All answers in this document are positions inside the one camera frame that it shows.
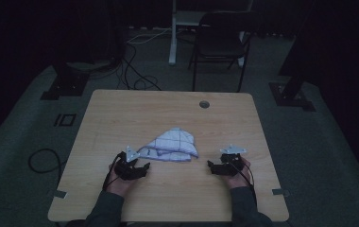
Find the black stand with base plate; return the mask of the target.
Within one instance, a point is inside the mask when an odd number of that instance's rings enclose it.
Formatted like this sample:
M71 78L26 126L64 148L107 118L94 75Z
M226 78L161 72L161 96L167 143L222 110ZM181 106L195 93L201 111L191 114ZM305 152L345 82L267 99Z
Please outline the black stand with base plate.
M64 61L56 61L52 67L57 75L49 90L43 92L41 100L58 100L61 96L82 96L90 77L89 73L73 69Z
M313 103L302 92L302 85L304 82L314 80L318 72L319 41L316 39L318 2L319 0L311 1L296 40L281 67L280 75L289 76L290 79L286 84L269 83L278 106L301 107L305 112L316 110Z

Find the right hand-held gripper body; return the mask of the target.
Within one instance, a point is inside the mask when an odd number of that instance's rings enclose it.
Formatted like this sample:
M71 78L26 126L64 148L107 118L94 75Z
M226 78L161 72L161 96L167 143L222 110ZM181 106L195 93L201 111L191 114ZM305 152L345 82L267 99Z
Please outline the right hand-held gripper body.
M215 167L217 175L235 176L244 168L241 154L247 152L245 148L229 145L227 148L222 148L220 152L222 153L220 157L221 164Z

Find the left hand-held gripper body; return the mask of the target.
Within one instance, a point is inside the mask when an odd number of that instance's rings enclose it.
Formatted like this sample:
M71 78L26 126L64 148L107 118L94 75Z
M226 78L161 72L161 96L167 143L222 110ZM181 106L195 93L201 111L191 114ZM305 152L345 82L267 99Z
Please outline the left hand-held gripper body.
M125 162L118 159L116 160L114 167L115 174L126 181L145 177L146 172L140 171L140 169L135 166L140 154L137 151L134 151L130 146L127 146L124 152L127 155L127 160Z

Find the black folding chair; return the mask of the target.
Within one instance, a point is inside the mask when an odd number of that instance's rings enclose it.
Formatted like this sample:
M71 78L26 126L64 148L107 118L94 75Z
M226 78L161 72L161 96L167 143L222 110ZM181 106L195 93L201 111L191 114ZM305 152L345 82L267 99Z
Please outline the black folding chair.
M228 62L228 68L231 68L243 58L237 87L239 92L246 71L251 38L261 24L262 15L256 11L217 11L204 14L197 25L188 63L188 68L193 68L193 89L196 89L199 63Z

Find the person's right hand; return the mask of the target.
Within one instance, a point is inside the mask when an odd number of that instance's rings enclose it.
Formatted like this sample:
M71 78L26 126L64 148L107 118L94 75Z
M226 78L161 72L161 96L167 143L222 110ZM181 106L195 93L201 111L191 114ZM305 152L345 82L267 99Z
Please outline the person's right hand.
M248 173L250 162L245 158L241 158L241 160L244 163L244 168L240 173L237 173L234 176L222 176L222 180L229 189L237 187L250 187L250 175Z

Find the person's left hand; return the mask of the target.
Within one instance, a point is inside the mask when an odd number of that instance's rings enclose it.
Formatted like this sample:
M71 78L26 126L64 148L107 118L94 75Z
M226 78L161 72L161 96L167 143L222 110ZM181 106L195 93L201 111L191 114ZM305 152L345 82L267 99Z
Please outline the person's left hand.
M133 181L122 180L120 177L118 177L114 172L113 165L109 165L109 170L110 176L108 178L105 191L119 195L121 197L125 197L133 185Z

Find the white quilted cloth purple trim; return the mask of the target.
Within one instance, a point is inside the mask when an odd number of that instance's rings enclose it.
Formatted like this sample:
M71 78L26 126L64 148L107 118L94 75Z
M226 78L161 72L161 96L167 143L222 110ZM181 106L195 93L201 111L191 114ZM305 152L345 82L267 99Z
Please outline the white quilted cloth purple trim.
M166 162L190 162L198 157L195 138L188 131L172 128L141 147L142 158Z

